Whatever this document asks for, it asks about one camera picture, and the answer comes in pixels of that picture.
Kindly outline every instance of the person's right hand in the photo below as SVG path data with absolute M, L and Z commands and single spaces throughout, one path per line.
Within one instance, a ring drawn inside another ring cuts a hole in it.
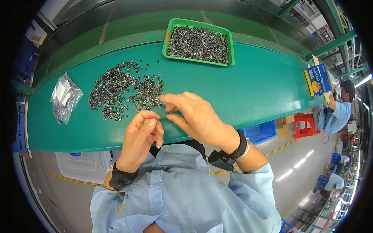
M 159 100 L 166 103 L 166 111 L 179 110 L 184 117 L 168 114 L 166 117 L 179 126 L 191 138 L 219 147 L 227 154 L 233 153 L 239 146 L 237 131 L 223 123 L 210 103 L 196 94 L 165 94 Z

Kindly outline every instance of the factory floor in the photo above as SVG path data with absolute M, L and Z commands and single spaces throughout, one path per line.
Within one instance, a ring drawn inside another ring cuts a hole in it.
M 287 222 L 295 225 L 301 209 L 312 208 L 320 199 L 321 196 L 312 191 L 325 165 L 330 162 L 338 138 L 338 134 L 330 135 L 329 140 L 321 135 L 301 138 L 267 157 L 274 173 L 272 186 L 276 208 Z M 291 136 L 280 141 L 275 138 L 258 148 L 265 154 L 290 141 Z M 205 148 L 206 154 L 216 149 L 209 145 Z M 32 159 L 26 159 L 26 165 L 42 206 L 60 232 L 91 232 L 90 202 L 95 187 L 51 175 L 61 175 L 53 152 L 33 151 Z M 228 184 L 229 173 L 216 178 Z

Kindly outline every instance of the red stool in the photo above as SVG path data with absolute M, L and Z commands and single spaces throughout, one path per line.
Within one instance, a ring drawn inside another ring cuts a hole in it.
M 295 122 L 295 134 L 293 138 L 303 138 L 308 136 L 313 136 L 318 134 L 320 131 L 316 129 L 315 123 L 313 122 L 312 113 L 298 113 L 294 116 Z M 300 129 L 300 122 L 304 122 L 305 128 Z M 311 125 L 310 128 L 307 128 L 307 122 Z

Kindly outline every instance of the shirt sleeve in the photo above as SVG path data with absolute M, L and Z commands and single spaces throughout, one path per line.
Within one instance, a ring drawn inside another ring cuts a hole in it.
M 105 216 L 110 211 L 111 205 L 114 202 L 114 193 L 115 191 L 108 190 L 102 186 L 97 186 L 94 189 L 91 199 L 92 232 L 96 232 L 95 228 L 102 224 Z
M 336 107 L 335 107 L 335 110 L 332 112 L 332 114 L 337 119 L 341 119 L 341 118 L 345 117 L 346 114 L 348 113 L 348 108 L 349 107 L 346 104 L 343 104 L 339 101 L 336 101 L 335 104 L 336 104 Z
M 233 171 L 228 187 L 259 217 L 268 220 L 267 232 L 278 233 L 281 228 L 281 217 L 275 207 L 272 181 L 273 172 L 267 163 L 245 174 Z

